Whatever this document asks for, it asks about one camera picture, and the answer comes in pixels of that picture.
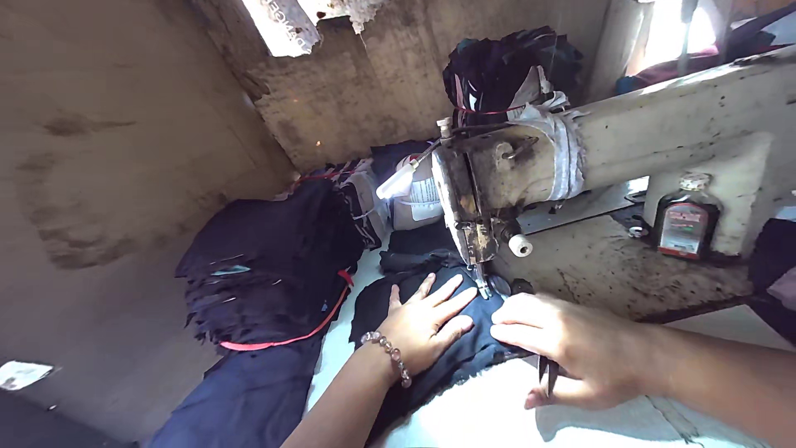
bottle cap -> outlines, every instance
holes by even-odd
[[[704,190],[710,183],[710,175],[703,173],[688,173],[680,179],[680,188],[683,190]]]

red string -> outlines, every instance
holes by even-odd
[[[340,277],[343,277],[345,283],[347,283],[348,286],[346,286],[343,289],[343,292],[340,293],[340,298],[338,299],[338,302],[334,306],[334,308],[332,308],[332,312],[329,313],[329,316],[326,316],[326,319],[324,319],[323,322],[315,330],[310,332],[310,334],[306,336],[295,337],[290,340],[283,340],[281,342],[263,342],[262,344],[236,344],[234,342],[222,342],[219,345],[223,348],[235,350],[236,352],[254,352],[255,350],[263,350],[264,348],[276,347],[278,345],[287,345],[297,340],[302,340],[308,337],[315,336],[315,333],[321,331],[321,328],[324,328],[326,324],[328,324],[329,321],[332,320],[332,316],[334,316],[334,314],[338,311],[338,308],[340,308],[340,304],[342,304],[343,299],[345,299],[345,293],[347,293],[349,288],[353,286],[353,280],[351,279],[351,275],[347,271],[341,269],[338,271],[338,275]]]

hand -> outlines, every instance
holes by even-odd
[[[495,339],[547,356],[579,378],[559,377],[552,397],[546,387],[535,387],[526,409],[548,404],[605,409],[649,393],[646,377],[656,367],[647,325],[543,294],[509,297],[492,322]]]
[[[387,319],[378,328],[392,346],[400,350],[410,375],[431,367],[451,344],[473,328],[471,317],[456,315],[475,298],[478,290],[470,288],[448,300],[462,284],[460,274],[429,296],[434,279],[436,275],[429,274],[403,305],[398,285],[393,285]]]

metal plate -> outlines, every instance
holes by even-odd
[[[517,221],[522,233],[528,235],[627,208],[634,202],[628,201],[625,196],[645,191],[649,180],[649,177],[643,177],[592,190],[591,193],[568,199],[555,214],[550,214],[555,202],[540,202],[537,208],[521,214]]]

finger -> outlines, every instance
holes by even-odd
[[[553,388],[552,396],[547,396],[547,381],[548,376],[545,375],[542,384],[539,387],[534,387],[528,393],[528,397],[525,399],[525,409],[550,404],[563,404],[583,409],[604,409],[611,406],[600,393],[580,379],[559,377]]]
[[[517,294],[492,313],[493,324],[525,324],[543,328],[557,318],[563,301],[536,294]]]
[[[463,280],[464,277],[462,277],[462,274],[458,273],[454,275],[449,281],[445,282],[445,285],[440,286],[439,289],[437,289],[436,291],[434,291],[433,294],[428,296],[426,298],[427,301],[426,303],[430,304],[431,306],[437,306],[443,303],[444,301],[448,300],[449,298],[451,298],[451,296],[453,295],[454,291],[456,291],[458,286],[462,284]]]
[[[523,324],[497,324],[490,329],[492,337],[510,345],[516,345],[529,352],[555,359],[559,353],[552,344],[548,332],[542,328]]]
[[[390,290],[390,306],[389,311],[400,307],[400,288],[398,285],[393,285]]]
[[[417,291],[414,294],[412,294],[411,297],[409,297],[409,300],[406,301],[406,303],[420,301],[426,298],[426,296],[428,296],[428,292],[431,291],[431,287],[433,286],[434,280],[436,280],[436,278],[437,274],[435,273],[428,274],[426,279],[423,280],[423,283],[420,284],[420,287],[417,289]]]
[[[442,355],[458,338],[469,332],[473,325],[473,318],[470,316],[456,316],[449,320],[437,334],[431,337],[431,340],[437,344],[438,353]]]
[[[437,307],[434,308],[434,312],[437,313],[439,324],[444,324],[450,318],[459,314],[459,312],[462,311],[464,307],[469,305],[477,295],[478,288],[468,288],[459,294],[456,294],[456,297],[450,299],[449,301],[444,301],[443,303],[437,305]]]

